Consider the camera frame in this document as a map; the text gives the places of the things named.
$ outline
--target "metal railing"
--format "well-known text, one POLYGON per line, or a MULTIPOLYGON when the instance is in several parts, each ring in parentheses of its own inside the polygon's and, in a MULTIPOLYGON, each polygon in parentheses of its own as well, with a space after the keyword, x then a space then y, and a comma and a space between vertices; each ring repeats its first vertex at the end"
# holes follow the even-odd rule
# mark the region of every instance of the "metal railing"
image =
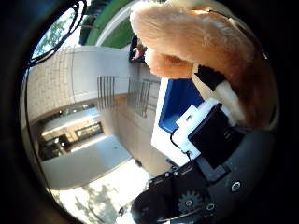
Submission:
POLYGON ((100 110, 111 109, 116 106, 115 95, 117 83, 120 79, 129 80, 127 94, 127 106, 133 109, 136 114, 145 118, 150 95, 151 81, 133 77, 100 76, 97 79, 98 104, 100 110))

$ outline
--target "robot part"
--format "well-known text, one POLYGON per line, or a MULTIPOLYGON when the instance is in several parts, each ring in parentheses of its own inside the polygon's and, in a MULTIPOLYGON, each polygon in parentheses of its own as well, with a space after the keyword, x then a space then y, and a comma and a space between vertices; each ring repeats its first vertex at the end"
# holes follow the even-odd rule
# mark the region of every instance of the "robot part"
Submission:
POLYGON ((187 191, 178 199, 178 210, 182 214, 190 213, 203 206, 203 199, 196 191, 187 191))

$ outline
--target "black device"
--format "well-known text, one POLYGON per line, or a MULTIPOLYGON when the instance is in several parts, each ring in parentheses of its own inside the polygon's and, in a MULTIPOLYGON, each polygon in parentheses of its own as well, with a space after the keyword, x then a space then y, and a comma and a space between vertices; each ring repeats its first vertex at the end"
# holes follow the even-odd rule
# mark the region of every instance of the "black device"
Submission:
POLYGON ((152 178, 135 199, 135 223, 215 223, 252 191, 269 161, 273 137, 232 127, 221 107, 214 105, 187 135, 200 155, 152 178))

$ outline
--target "orange fur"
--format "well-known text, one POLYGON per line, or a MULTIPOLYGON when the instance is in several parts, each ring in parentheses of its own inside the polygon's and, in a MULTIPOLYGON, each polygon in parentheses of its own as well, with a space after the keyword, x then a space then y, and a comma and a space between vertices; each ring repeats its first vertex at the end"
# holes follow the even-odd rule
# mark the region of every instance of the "orange fur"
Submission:
POLYGON ((132 12, 146 62, 160 77, 189 78, 199 63, 224 74, 245 111, 245 125, 264 128, 276 103, 271 69, 261 52, 223 16, 151 3, 132 12))

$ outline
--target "stuffed animal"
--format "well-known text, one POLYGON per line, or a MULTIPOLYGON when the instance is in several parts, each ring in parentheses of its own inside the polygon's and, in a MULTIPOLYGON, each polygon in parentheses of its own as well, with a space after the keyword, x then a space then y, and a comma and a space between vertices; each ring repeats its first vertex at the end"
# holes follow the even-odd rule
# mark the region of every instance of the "stuffed animal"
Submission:
POLYGON ((241 126, 272 128, 278 98, 271 67, 227 7, 212 0, 147 2, 133 8, 130 22, 148 48, 152 74, 191 78, 204 99, 221 101, 241 126))

